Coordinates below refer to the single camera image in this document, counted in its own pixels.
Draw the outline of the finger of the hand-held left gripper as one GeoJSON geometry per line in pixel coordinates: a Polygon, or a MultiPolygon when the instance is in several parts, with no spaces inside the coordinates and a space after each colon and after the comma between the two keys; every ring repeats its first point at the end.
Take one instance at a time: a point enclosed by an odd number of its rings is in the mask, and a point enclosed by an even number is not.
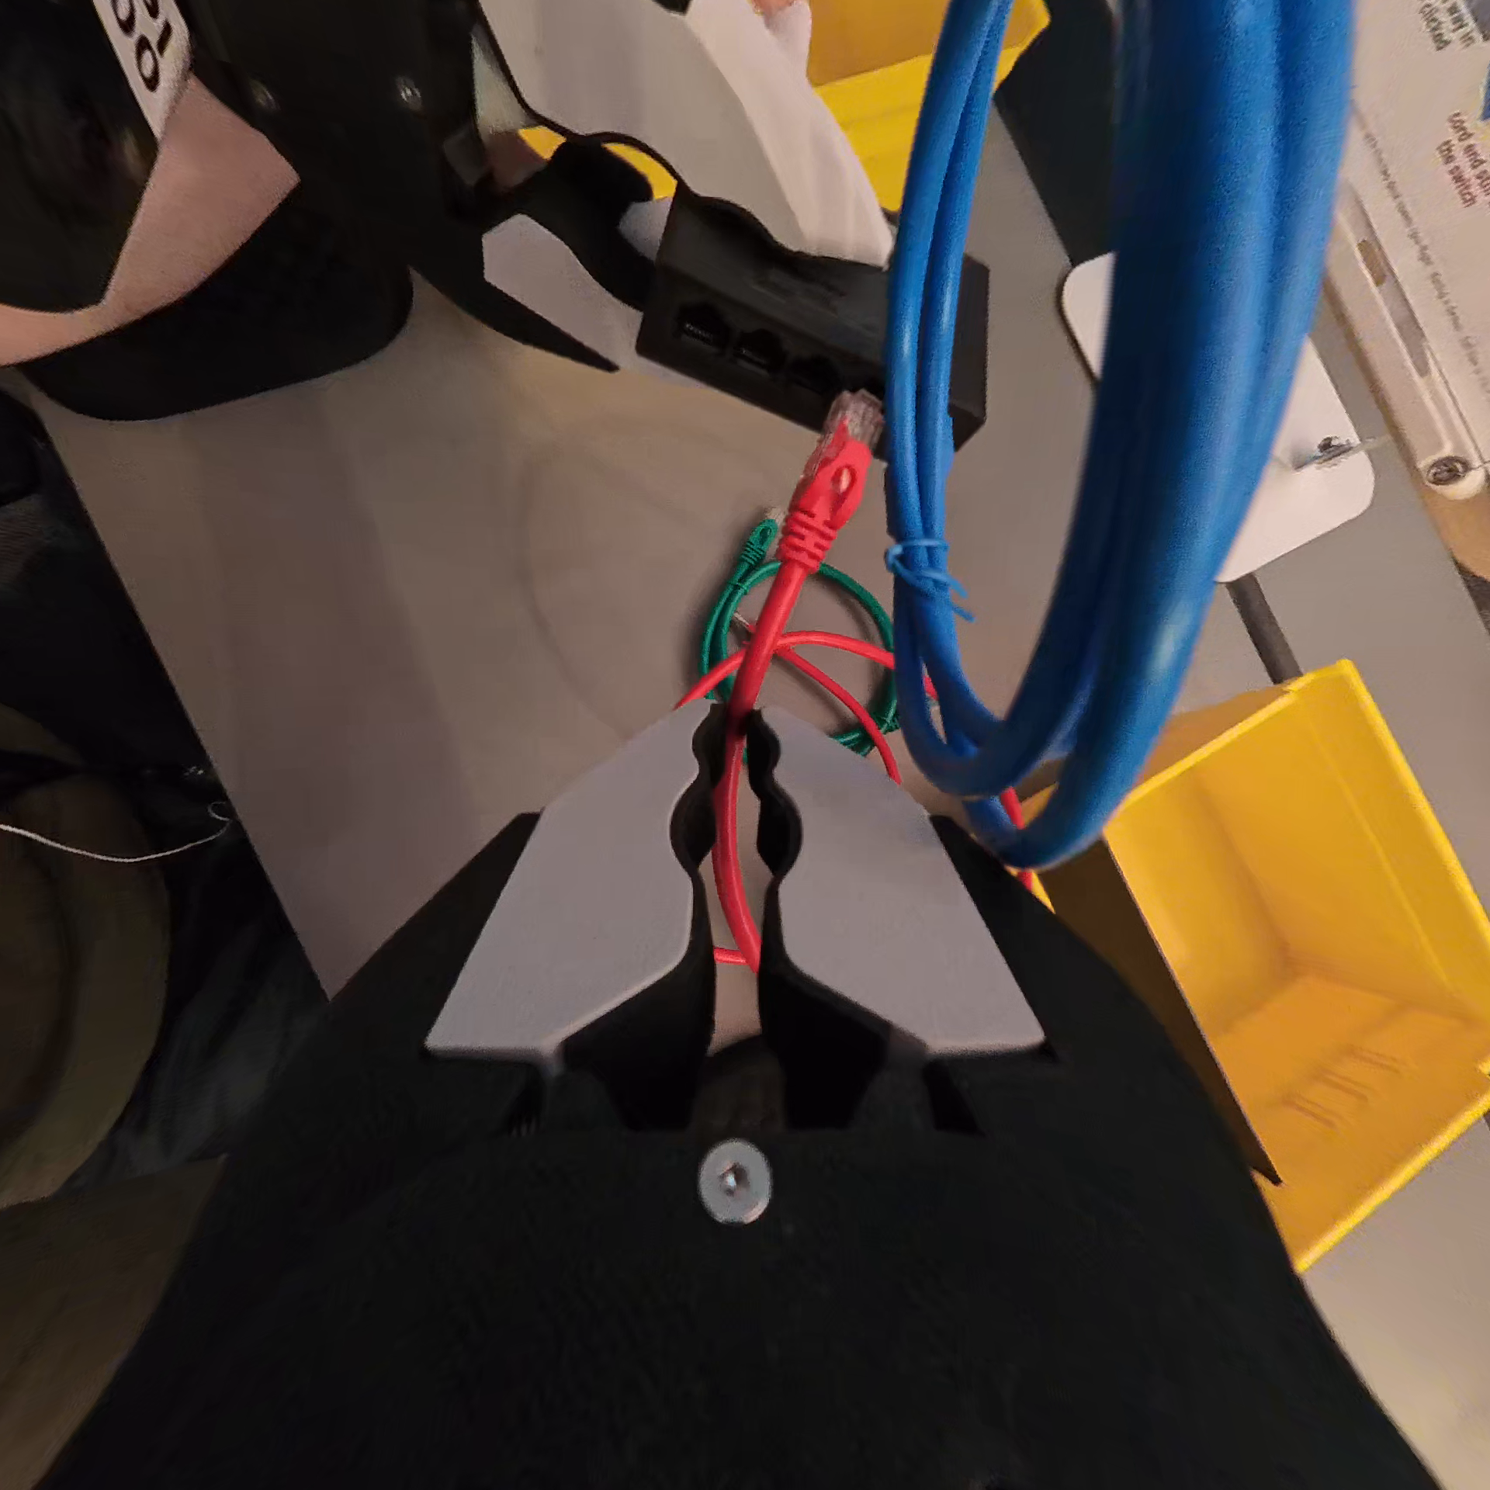
{"type": "Polygon", "coordinates": [[[640,254],[624,233],[612,247],[618,250],[612,263],[617,288],[606,288],[558,233],[528,215],[514,215],[483,235],[483,272],[491,288],[604,364],[642,371],[638,339],[656,258],[640,254]]]}
{"type": "Polygon", "coordinates": [[[848,136],[746,2],[483,2],[531,122],[624,145],[786,252],[887,263],[891,230],[848,136]]]}

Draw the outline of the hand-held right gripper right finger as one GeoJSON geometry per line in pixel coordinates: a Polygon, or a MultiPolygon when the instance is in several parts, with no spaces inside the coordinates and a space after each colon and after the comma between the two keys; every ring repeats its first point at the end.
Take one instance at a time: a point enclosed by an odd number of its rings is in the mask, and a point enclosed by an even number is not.
{"type": "Polygon", "coordinates": [[[756,969],[791,1127],[848,1127],[885,1073],[1023,1058],[1045,1031],[933,817],[795,716],[749,725],[769,870],[756,969]]]}

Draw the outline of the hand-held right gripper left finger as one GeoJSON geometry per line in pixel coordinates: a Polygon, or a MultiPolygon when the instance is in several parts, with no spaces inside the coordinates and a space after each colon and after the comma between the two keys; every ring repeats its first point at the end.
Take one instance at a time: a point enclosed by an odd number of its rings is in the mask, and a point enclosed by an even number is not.
{"type": "Polygon", "coordinates": [[[553,798],[426,1051],[593,1078],[629,1127],[685,1127],[716,1034],[716,780],[718,708],[693,702],[553,798]]]}

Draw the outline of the black ethernet switch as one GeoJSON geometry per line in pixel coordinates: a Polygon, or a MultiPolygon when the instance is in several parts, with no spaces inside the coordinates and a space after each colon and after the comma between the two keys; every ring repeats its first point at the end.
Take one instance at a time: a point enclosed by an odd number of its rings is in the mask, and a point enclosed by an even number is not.
{"type": "Polygon", "coordinates": [[[806,430],[843,395],[887,407],[888,271],[777,246],[741,213],[674,198],[638,356],[806,430]]]}

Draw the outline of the person's left hand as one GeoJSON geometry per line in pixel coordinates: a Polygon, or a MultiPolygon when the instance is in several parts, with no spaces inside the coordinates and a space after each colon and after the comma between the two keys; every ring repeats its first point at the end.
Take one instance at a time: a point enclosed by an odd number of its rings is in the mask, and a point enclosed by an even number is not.
{"type": "Polygon", "coordinates": [[[177,305],[222,269],[299,187],[274,143],[202,81],[185,84],[100,303],[2,308],[2,365],[86,345],[177,305]]]}

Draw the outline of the yellow plastic bin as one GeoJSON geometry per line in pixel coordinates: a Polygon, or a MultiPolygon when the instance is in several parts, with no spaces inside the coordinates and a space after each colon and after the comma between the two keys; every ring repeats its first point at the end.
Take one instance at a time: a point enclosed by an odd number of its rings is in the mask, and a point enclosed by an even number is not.
{"type": "Polygon", "coordinates": [[[1196,1071],[1298,1272],[1487,1116],[1487,912],[1355,663],[1177,716],[1037,885],[1196,1071]]]}
{"type": "MultiPolygon", "coordinates": [[[[899,213],[916,125],[947,2],[811,2],[812,36],[806,72],[820,100],[843,128],[882,209],[899,213]]],[[[1044,2],[1014,2],[1005,28],[995,87],[1050,27],[1044,2]]],[[[542,125],[517,140],[550,160],[564,136],[542,125]]],[[[607,150],[640,171],[652,196],[671,199],[676,177],[654,157],[628,145],[607,150]]]]}

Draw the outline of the person's dark clothing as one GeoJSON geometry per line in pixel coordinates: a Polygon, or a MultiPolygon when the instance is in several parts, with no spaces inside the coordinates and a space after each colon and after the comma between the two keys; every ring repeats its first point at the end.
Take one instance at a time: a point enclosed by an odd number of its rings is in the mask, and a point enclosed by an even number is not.
{"type": "Polygon", "coordinates": [[[61,457],[4,395],[4,1207],[224,1154],[325,1009],[61,457]]]}

